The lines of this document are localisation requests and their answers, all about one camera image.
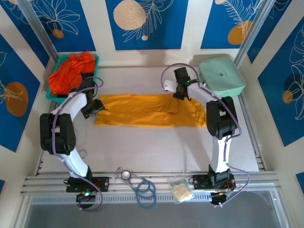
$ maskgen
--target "green plastic tray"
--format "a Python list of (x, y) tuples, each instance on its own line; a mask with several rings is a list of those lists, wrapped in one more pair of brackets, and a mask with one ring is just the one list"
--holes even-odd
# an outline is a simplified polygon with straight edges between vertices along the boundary
[[(55, 70), (54, 72), (56, 72), (58, 70), (58, 68), (60, 67), (60, 65), (67, 59), (70, 57), (70, 55), (64, 55), (64, 56), (60, 56), (57, 63), (56, 63), (56, 66), (55, 66)], [(94, 77), (97, 76), (97, 69), (98, 69), (98, 62), (99, 62), (99, 56), (96, 55), (96, 54), (92, 54), (92, 56), (94, 56), (96, 58), (95, 60), (95, 72), (94, 72)], [(46, 95), (47, 99), (48, 100), (51, 100), (51, 101), (56, 101), (60, 104), (62, 104), (66, 97), (57, 97), (57, 95), (52, 95), (51, 93), (51, 90), (50, 88), (48, 87), (47, 89), (47, 95)]]

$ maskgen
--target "white table surface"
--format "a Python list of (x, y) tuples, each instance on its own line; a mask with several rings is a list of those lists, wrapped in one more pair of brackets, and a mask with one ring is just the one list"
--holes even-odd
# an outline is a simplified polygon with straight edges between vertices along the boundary
[[(174, 80), (172, 67), (164, 79)], [(99, 94), (162, 94), (160, 76), (164, 67), (101, 68), (104, 81)], [(191, 78), (194, 73), (188, 69)], [(192, 97), (205, 105), (203, 97)], [(233, 139), (229, 164), (246, 171), (258, 171), (246, 123), (237, 97), (235, 108), (242, 136)], [(128, 126), (95, 126), (95, 118), (85, 120), (79, 112), (74, 119), (77, 147), (86, 149), (84, 158), (92, 172), (115, 171), (122, 166), (137, 172), (208, 171), (212, 156), (212, 136), (206, 127), (145, 128)], [(53, 155), (43, 154), (39, 173), (67, 171)]]

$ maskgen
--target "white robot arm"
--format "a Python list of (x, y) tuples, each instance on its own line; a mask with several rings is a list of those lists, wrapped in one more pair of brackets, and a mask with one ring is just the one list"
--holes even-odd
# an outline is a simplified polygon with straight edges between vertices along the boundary
[(212, 159), (208, 168), (208, 174), (194, 175), (193, 184), (194, 189), (198, 190), (229, 189), (230, 191), (226, 194), (211, 194), (211, 203), (220, 205), (226, 201), (227, 197), (236, 188), (234, 176), (230, 173), (230, 168), (227, 165), (231, 142), (229, 138), (237, 129), (237, 115), (233, 99), (231, 97), (219, 98), (220, 100), (216, 101), (212, 98), (210, 99), (211, 92), (208, 95), (204, 89), (199, 87), (197, 79), (191, 80), (185, 67), (175, 70), (174, 74), (176, 82), (164, 81), (163, 89), (173, 92), (174, 98), (180, 100), (194, 98), (206, 107), (207, 129), (212, 135), (213, 140)]
[(108, 177), (93, 177), (90, 167), (83, 162), (76, 150), (76, 136), (73, 127), (73, 119), (79, 111), (85, 119), (95, 115), (104, 109), (102, 102), (93, 99), (95, 82), (92, 77), (84, 79), (78, 89), (71, 92), (65, 102), (49, 114), (40, 116), (40, 144), (41, 148), (55, 155), (60, 159), (69, 170), (70, 177), (65, 180), (67, 192), (80, 192), (76, 200), (82, 201), (82, 198), (89, 200), (93, 188), (107, 191)]
[[(67, 97), (70, 98), (72, 97), (76, 92), (70, 93)], [(71, 116), (71, 121), (75, 118), (77, 113), (85, 107), (87, 104), (86, 100), (86, 95), (83, 93), (77, 94), (73, 99), (70, 100), (67, 105), (64, 106), (62, 111), (60, 112), (61, 114), (69, 114)], [(60, 105), (57, 109), (52, 111), (51, 113), (55, 115), (59, 109), (61, 109)], [(82, 177), (86, 177), (88, 173), (88, 165), (84, 163), (84, 161), (81, 159), (79, 156), (76, 147), (70, 152), (69, 155), (67, 154), (61, 154), (62, 158), (57, 157), (60, 159), (62, 162), (66, 162), (66, 164), (69, 167), (70, 176), (73, 178), (77, 178), (77, 176), (74, 173), (77, 173), (78, 175)]]

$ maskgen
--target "blue backdrop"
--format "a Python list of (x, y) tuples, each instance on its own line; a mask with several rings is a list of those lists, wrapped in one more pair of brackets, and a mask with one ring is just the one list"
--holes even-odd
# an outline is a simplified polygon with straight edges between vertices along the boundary
[(240, 45), (230, 44), (228, 35), (232, 28), (242, 21), (253, 21), (256, 16), (252, 8), (258, 0), (226, 0), (217, 4), (213, 0), (201, 49), (239, 48)]
[[(7, 110), (5, 102), (0, 104), (0, 145), (16, 152), (40, 82), (1, 35), (0, 80), (5, 87), (11, 82), (19, 82), (25, 86), (28, 93), (28, 106), (26, 112), (21, 117), (12, 115)], [(3, 88), (0, 91), (0, 95), (3, 95)]]
[(114, 9), (121, 0), (106, 0), (109, 20), (116, 50), (146, 50), (146, 49), (180, 49), (185, 26), (188, 0), (156, 0), (151, 9), (151, 0), (136, 0), (147, 12), (151, 12), (146, 19), (149, 32), (144, 32), (143, 24), (138, 29), (124, 30), (114, 20)]
[(299, 182), (302, 192), (304, 194), (304, 172), (298, 173), (295, 176), (298, 179), (298, 182)]
[(0, 180), (0, 194), (2, 192), (3, 186), (4, 186), (4, 182), (3, 180)]
[(284, 146), (304, 136), (304, 18), (258, 78)]
[[(30, 3), (57, 52), (96, 51), (80, 0), (33, 0)], [(18, 6), (8, 0), (0, 0), (0, 4), (46, 66), (49, 57)], [(53, 35), (55, 29), (63, 33), (62, 38)]]
[(292, 0), (276, 0), (272, 9), (270, 10), (268, 17), (266, 18), (264, 24), (262, 25), (260, 31), (258, 32), (256, 39), (253, 41), (251, 47), (249, 48), (247, 54), (250, 62), (256, 59), (258, 53), (262, 49), (263, 45), (267, 41), (268, 37), (275, 29), (277, 23), (285, 13), (287, 7)]

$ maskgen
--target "blue tubing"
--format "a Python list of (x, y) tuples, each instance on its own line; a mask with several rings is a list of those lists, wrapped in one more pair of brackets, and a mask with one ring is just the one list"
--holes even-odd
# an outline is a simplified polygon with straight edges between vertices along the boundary
[[(143, 184), (147, 184), (148, 187), (146, 189), (144, 189), (144, 190), (141, 190), (140, 187)], [(145, 178), (142, 178), (142, 182), (140, 182), (136, 188), (132, 188), (132, 189), (135, 192), (137, 204), (141, 208), (143, 208), (143, 209), (151, 209), (151, 208), (153, 208), (155, 206), (155, 204), (156, 204), (156, 187), (155, 187), (155, 185), (154, 185), (153, 182), (151, 182), (151, 181), (149, 181), (149, 180), (147, 180)], [(147, 193), (147, 192), (151, 192), (151, 195), (150, 196), (144, 196), (144, 195), (142, 195), (143, 193)], [(153, 199), (153, 203), (151, 205), (149, 205), (149, 206), (145, 206), (145, 205), (143, 205), (140, 202), (140, 199), (144, 199), (144, 200), (151, 200), (151, 199)]]

